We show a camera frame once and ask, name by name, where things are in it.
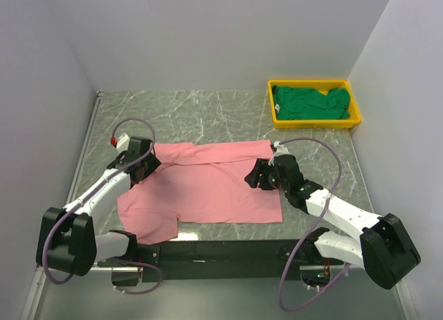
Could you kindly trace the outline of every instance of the white wall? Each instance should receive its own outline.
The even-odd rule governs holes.
[[[47,0],[95,89],[346,78],[388,0]]]
[[[423,320],[443,317],[442,28],[443,0],[390,0],[350,75],[371,200],[402,219],[422,256],[407,281]]]
[[[0,0],[0,317],[18,319],[43,212],[62,206],[94,92],[44,0]]]

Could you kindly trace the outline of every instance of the yellow plastic bin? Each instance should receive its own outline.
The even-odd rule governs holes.
[[[322,94],[327,94],[333,88],[346,88],[351,96],[347,111],[350,117],[339,120],[303,120],[303,121],[279,121],[275,114],[275,103],[272,95],[272,87],[314,88]],[[269,100],[271,101],[272,121],[275,128],[353,128],[361,122],[359,108],[355,103],[354,95],[346,80],[270,80],[268,81]]]

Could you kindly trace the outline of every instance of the pink shirt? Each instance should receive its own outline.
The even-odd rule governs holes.
[[[177,237],[177,219],[195,223],[282,222],[277,190],[244,181],[257,158],[272,156],[269,140],[156,144],[161,166],[118,198],[126,231],[141,244]]]

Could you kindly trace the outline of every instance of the purple cable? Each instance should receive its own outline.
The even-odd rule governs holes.
[[[124,265],[132,265],[132,266],[141,266],[141,267],[147,267],[147,268],[151,268],[153,270],[155,270],[158,274],[159,274],[159,280],[157,281],[157,283],[155,283],[155,285],[153,287],[150,287],[147,290],[143,290],[143,291],[128,291],[125,289],[122,289],[121,287],[116,287],[116,290],[124,293],[124,294],[147,294],[148,292],[154,291],[156,288],[159,287],[159,285],[161,284],[161,282],[163,281],[163,274],[161,272],[161,270],[158,267],[155,267],[153,265],[150,265],[148,263],[136,263],[134,261],[126,261],[126,260],[120,260],[117,258],[114,258],[114,260],[117,260],[118,262],[124,264]]]
[[[303,244],[303,242],[306,240],[306,238],[309,236],[309,234],[316,228],[316,226],[320,223],[320,221],[325,216],[325,214],[326,214],[326,212],[327,212],[327,210],[329,208],[329,202],[331,201],[331,197],[330,196],[332,195],[332,192],[334,192],[334,190],[336,189],[338,183],[340,182],[341,173],[342,173],[342,166],[341,166],[340,158],[338,157],[337,153],[328,144],[324,143],[323,141],[320,141],[320,140],[317,140],[317,139],[314,139],[314,138],[310,138],[308,136],[304,136],[304,137],[300,137],[300,138],[295,138],[295,139],[281,141],[280,144],[284,145],[285,143],[289,143],[289,142],[292,142],[292,141],[299,141],[299,140],[314,141],[314,142],[317,142],[317,143],[323,145],[324,147],[326,147],[334,155],[335,160],[337,160],[338,176],[337,176],[336,181],[334,182],[334,185],[332,185],[331,189],[329,190],[329,195],[328,195],[328,197],[326,199],[325,208],[323,209],[321,214],[318,216],[318,218],[314,222],[314,224],[308,229],[308,231],[306,231],[306,233],[302,236],[302,238],[300,238],[300,240],[297,242],[296,246],[293,248],[291,254],[289,255],[289,258],[288,258],[288,261],[287,261],[286,265],[284,266],[282,277],[280,278],[280,283],[278,285],[278,303],[279,303],[280,307],[284,311],[286,311],[286,312],[299,311],[302,308],[308,306],[313,301],[315,301],[328,288],[330,288],[331,286],[336,284],[338,282],[338,280],[344,275],[344,273],[347,271],[347,269],[350,266],[349,263],[346,263],[344,268],[337,274],[337,276],[335,276],[325,287],[320,289],[320,292],[318,292],[315,296],[310,298],[308,301],[305,301],[303,304],[297,306],[296,308],[288,308],[288,307],[286,307],[283,304],[283,285],[284,285],[284,280],[286,279],[286,275],[288,274],[288,271],[289,271],[289,268],[291,266],[292,260],[293,260],[294,256],[296,255],[296,253],[297,253],[298,249],[300,248],[300,246]]]
[[[151,124],[149,124],[147,121],[144,121],[143,119],[140,118],[126,118],[123,119],[122,121],[120,121],[115,127],[114,130],[112,131],[112,136],[115,136],[116,130],[118,129],[118,127],[120,127],[120,125],[122,125],[123,123],[126,123],[127,121],[139,121],[143,124],[145,124],[152,132],[152,142],[151,142],[151,146],[149,147],[149,149],[147,150],[147,152],[142,155],[141,157],[133,160],[131,163],[128,163],[126,166],[123,166],[122,168],[118,169],[117,171],[115,171],[114,173],[112,173],[111,175],[108,176],[107,180],[102,180],[90,193],[86,194],[82,200],[82,203],[87,202],[88,200],[90,200],[94,195],[97,194],[97,192],[108,182],[108,180],[114,178],[116,175],[118,175],[119,173],[122,173],[123,171],[125,171],[126,169],[128,169],[129,167],[133,166],[134,164],[137,164],[139,162],[141,162],[144,158],[146,158],[151,151],[154,148],[154,144],[155,144],[155,131],[154,128],[151,126]],[[48,251],[49,251],[49,246],[51,244],[51,240],[54,237],[55,232],[60,228],[60,226],[63,224],[63,222],[68,218],[68,216],[70,216],[70,214],[76,212],[78,209],[80,209],[82,207],[81,203],[77,203],[70,211],[67,211],[62,218],[60,218],[57,223],[54,224],[53,228],[51,229],[51,231],[49,231],[48,237],[46,238],[45,242],[44,242],[44,246],[43,246],[43,254],[42,254],[42,264],[43,264],[43,270],[44,273],[46,275],[46,277],[54,284],[57,285],[61,285],[66,283],[67,281],[69,281],[71,279],[71,277],[73,276],[72,274],[69,274],[65,279],[59,281],[56,278],[54,278],[54,276],[51,275],[51,272],[49,271],[49,266],[48,266]],[[149,267],[149,268],[155,268],[156,270],[159,270],[158,268],[156,268],[155,266],[151,266],[148,264],[140,264],[144,267]],[[161,283],[162,280],[162,275],[160,273],[160,280],[158,282],[158,284],[156,284],[153,288],[151,288],[149,291],[146,292],[150,292],[153,289],[155,289],[156,287],[158,287]]]

